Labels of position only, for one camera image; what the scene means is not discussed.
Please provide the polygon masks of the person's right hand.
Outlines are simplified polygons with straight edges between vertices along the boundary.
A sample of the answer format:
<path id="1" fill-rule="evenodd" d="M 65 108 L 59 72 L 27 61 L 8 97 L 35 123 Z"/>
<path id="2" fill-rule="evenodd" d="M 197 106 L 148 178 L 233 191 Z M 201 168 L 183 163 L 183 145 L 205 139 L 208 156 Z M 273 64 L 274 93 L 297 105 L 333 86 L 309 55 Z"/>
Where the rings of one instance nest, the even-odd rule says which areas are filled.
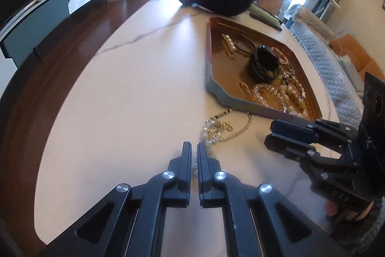
<path id="1" fill-rule="evenodd" d="M 373 208 L 374 203 L 375 202 L 371 202 L 366 207 L 366 209 L 356 212 L 356 211 L 350 211 L 344 207 L 337 205 L 336 203 L 330 200 L 327 200 L 325 202 L 326 218 L 328 221 L 332 223 L 337 223 L 341 220 L 360 221 L 369 214 L 370 210 L 372 210 Z"/>

